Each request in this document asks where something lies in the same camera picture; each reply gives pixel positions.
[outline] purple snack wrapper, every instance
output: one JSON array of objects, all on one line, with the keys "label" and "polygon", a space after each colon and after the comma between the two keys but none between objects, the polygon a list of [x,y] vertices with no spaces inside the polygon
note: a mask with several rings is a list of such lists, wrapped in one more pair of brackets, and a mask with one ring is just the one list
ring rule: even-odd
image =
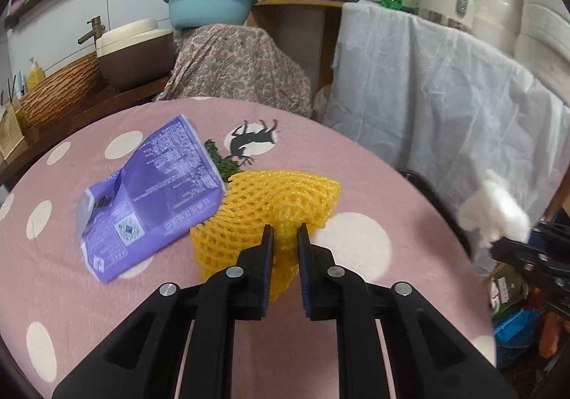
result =
[{"label": "purple snack wrapper", "polygon": [[182,115],[151,134],[78,208],[85,264],[108,283],[212,217],[225,184]]}]

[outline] blue plastic basket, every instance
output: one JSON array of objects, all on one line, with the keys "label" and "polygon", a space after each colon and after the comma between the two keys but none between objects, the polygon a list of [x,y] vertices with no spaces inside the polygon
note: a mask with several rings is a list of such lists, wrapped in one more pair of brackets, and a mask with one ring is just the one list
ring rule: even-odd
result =
[{"label": "blue plastic basket", "polygon": [[244,24],[257,0],[164,0],[170,24],[178,30],[208,24]]}]

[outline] floral cloth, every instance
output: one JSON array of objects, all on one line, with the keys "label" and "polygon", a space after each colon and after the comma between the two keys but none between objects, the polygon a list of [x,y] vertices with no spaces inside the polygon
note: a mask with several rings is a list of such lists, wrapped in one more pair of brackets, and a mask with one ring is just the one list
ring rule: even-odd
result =
[{"label": "floral cloth", "polygon": [[184,30],[176,48],[172,77],[155,101],[224,97],[312,113],[309,78],[263,29],[212,24]]}]

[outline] round table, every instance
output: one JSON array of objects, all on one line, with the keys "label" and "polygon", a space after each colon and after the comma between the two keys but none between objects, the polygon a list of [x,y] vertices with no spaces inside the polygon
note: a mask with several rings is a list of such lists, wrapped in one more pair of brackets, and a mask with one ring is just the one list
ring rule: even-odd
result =
[{"label": "round table", "polygon": [[[42,395],[51,397],[161,283],[201,282],[189,237],[106,285],[89,273],[76,244],[81,194],[178,114],[222,155],[244,121],[252,133],[274,128],[269,141],[242,147],[254,160],[247,169],[303,170],[343,188],[335,215],[312,241],[371,283],[408,281],[494,362],[485,292],[447,224],[411,184],[315,122],[255,103],[195,97],[129,109],[77,132],[33,166],[0,209],[0,333]],[[237,322],[233,397],[338,397],[335,323],[305,318],[299,286],[295,279],[261,322]]]}]

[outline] metal screw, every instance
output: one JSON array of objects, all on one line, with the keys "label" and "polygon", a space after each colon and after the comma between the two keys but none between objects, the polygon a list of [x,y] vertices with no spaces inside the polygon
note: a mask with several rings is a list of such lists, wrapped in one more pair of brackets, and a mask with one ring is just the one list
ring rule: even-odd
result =
[{"label": "metal screw", "polygon": [[395,284],[394,290],[399,295],[408,296],[411,295],[413,288],[409,283],[406,283],[405,281],[400,281],[399,283]]},{"label": "metal screw", "polygon": [[226,275],[230,279],[236,279],[237,277],[241,277],[243,275],[243,269],[238,265],[234,265],[233,267],[230,267],[228,270],[226,270]]},{"label": "metal screw", "polygon": [[342,267],[338,267],[338,265],[333,265],[327,269],[327,274],[331,277],[340,278],[344,276],[344,269]]},{"label": "metal screw", "polygon": [[174,283],[165,283],[160,287],[159,291],[162,296],[172,296],[176,293],[176,285]]}]

